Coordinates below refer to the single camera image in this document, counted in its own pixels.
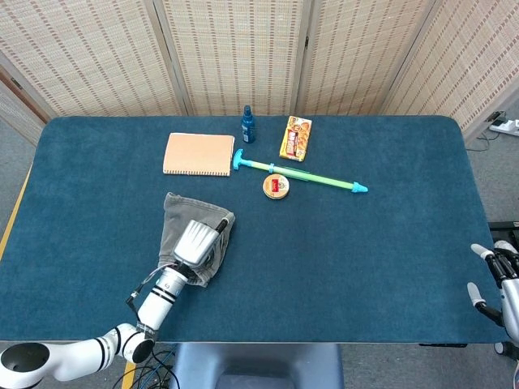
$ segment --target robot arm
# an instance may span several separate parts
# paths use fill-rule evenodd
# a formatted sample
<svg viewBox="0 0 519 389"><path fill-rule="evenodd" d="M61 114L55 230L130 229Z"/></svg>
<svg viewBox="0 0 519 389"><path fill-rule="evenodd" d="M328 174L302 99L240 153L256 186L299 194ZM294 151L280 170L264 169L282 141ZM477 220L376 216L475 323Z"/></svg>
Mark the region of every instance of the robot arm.
<svg viewBox="0 0 519 389"><path fill-rule="evenodd" d="M133 300L144 284L162 271L142 306L135 311L138 319L135 327L120 324L102 337L72 344L14 345L0 354L0 389L28 389L46 376L70 381L106 369L116 355L133 363L145 361L189 273L204 265L227 223L224 219L216 229L211 229L190 221L174 248L177 262L156 269L128 298L127 304L133 308Z"/></svg>
<svg viewBox="0 0 519 389"><path fill-rule="evenodd" d="M504 327L512 340L519 342L519 254L507 242L499 241L495 245L493 251L475 244L471 249L487 263L500 290L502 310L487 306L476 284L469 282L467 290L472 305L495 324Z"/></svg>

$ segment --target gray carpet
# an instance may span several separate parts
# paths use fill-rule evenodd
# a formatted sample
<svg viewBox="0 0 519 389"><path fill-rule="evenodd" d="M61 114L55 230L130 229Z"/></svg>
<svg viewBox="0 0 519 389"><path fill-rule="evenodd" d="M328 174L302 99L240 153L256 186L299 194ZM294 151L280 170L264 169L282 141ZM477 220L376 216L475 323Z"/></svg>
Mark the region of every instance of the gray carpet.
<svg viewBox="0 0 519 389"><path fill-rule="evenodd" d="M508 115L519 118L519 102ZM470 147L481 147L479 142L474 141ZM1 232L33 154L32 145L0 122ZM519 220L519 138L501 135L491 142L487 152L469 152L469 156L488 220ZM0 350L9 345L0 343ZM496 355L490 344L472 344L467 348L346 344L342 347L342 357L348 389L509 389L516 365L508 358ZM111 388L123 371L124 361L118 358L110 368L92 376L69 383L47 378L39 387Z"/></svg>

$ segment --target brown notebook cover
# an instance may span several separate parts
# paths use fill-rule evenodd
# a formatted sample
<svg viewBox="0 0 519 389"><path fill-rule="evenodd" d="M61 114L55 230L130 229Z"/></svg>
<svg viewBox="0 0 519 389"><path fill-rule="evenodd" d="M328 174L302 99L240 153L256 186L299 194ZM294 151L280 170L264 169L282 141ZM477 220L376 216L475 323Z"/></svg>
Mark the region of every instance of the brown notebook cover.
<svg viewBox="0 0 519 389"><path fill-rule="evenodd" d="M164 174L229 176L234 137L231 135L169 134Z"/></svg>

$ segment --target blue tablecloth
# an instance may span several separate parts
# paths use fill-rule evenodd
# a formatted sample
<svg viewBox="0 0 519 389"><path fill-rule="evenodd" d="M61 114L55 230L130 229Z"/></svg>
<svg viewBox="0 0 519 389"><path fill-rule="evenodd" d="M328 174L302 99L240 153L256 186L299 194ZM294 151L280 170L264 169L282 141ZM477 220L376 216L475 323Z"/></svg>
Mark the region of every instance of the blue tablecloth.
<svg viewBox="0 0 519 389"><path fill-rule="evenodd" d="M79 340L134 323L124 304L156 266L167 192L235 213L225 261L186 287L164 341L494 342L471 306L498 293L470 243L491 244L457 124L444 117L310 117L303 163L278 157L287 117L58 118L43 131L0 262L0 339ZM164 175L170 132L232 134L261 162L358 181L368 194L265 172Z"/></svg>

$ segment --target gray cloth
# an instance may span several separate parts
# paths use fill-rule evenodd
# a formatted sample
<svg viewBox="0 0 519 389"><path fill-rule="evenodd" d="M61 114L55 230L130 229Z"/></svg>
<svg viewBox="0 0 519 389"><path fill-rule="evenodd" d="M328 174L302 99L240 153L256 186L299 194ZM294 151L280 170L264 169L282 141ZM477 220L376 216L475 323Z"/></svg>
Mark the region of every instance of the gray cloth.
<svg viewBox="0 0 519 389"><path fill-rule="evenodd" d="M220 241L209 256L204 266L195 270L195 276L187 281L191 285L207 286L209 280L217 273L220 267L227 244L229 243L230 230L234 224L234 214L222 207L204 203L199 200L188 199L177 194L168 193L164 200L164 228L162 229L161 251L159 252L159 266L172 263L173 248L180 238L190 220L205 223L209 227L216 228L225 217L229 223L221 234Z"/></svg>

